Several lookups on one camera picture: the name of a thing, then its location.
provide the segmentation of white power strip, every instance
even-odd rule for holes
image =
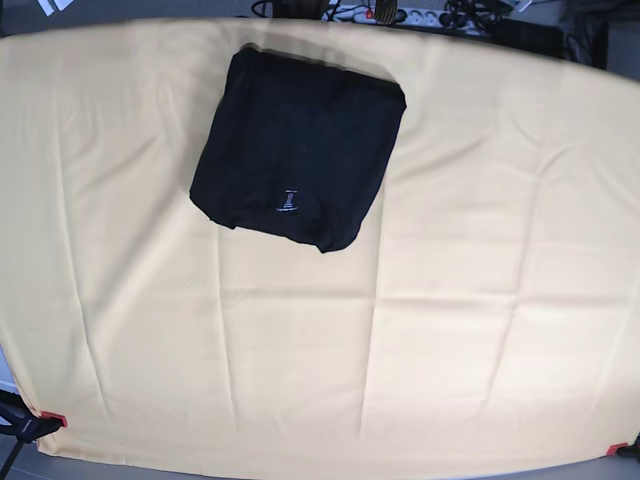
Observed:
[[[400,8],[398,11],[404,11],[407,17],[402,22],[397,22],[394,25],[406,26],[406,27],[422,27],[455,31],[463,33],[465,35],[472,36],[486,36],[486,34],[478,30],[473,22],[468,21],[465,26],[461,28],[445,27],[440,18],[442,15],[446,15],[449,12],[444,10],[432,10],[426,8]],[[328,10],[328,14],[325,14],[323,20],[328,20],[329,15],[333,11],[333,6]],[[340,4],[338,11],[333,16],[333,19],[340,22],[352,21],[354,23],[361,23],[366,25],[376,25],[378,22],[373,18],[373,10],[366,5],[347,5]]]

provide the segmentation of black shirt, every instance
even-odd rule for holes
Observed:
[[[341,250],[380,188],[405,108],[396,83],[244,48],[191,200],[220,225]]]

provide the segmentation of yellow fabric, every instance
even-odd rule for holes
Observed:
[[[188,199],[247,43],[404,89],[345,251]],[[379,28],[147,21],[2,40],[0,105],[0,339],[30,406],[69,421],[41,451],[426,480],[638,434],[638,84]]]

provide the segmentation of black cable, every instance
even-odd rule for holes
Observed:
[[[350,7],[350,8],[346,8],[344,10],[340,10],[338,13],[336,13],[336,15],[342,15],[343,13],[353,12],[354,10],[357,10],[358,8],[368,8],[368,7],[366,5],[356,5],[355,7]],[[339,16],[335,17],[335,19],[328,20],[328,21],[335,21],[335,20],[340,20],[341,22],[345,21],[344,18],[340,18]]]
[[[336,6],[333,7],[333,11],[327,16],[327,21],[331,22],[333,20],[333,17],[336,16],[336,10],[338,10],[338,7],[340,6],[341,3],[342,3],[342,0],[338,0],[336,2]]]
[[[501,9],[490,7],[479,0],[447,0],[445,10],[451,22],[447,25],[452,29],[464,28],[471,21],[476,29],[492,33],[502,20]]]

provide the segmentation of logo on shirt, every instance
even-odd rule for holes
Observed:
[[[284,193],[287,194],[287,199],[284,201],[284,205],[282,205],[282,207],[280,208],[276,208],[277,211],[279,212],[293,212],[294,210],[297,210],[298,207],[296,207],[293,204],[293,196],[298,193],[297,190],[285,190]]]

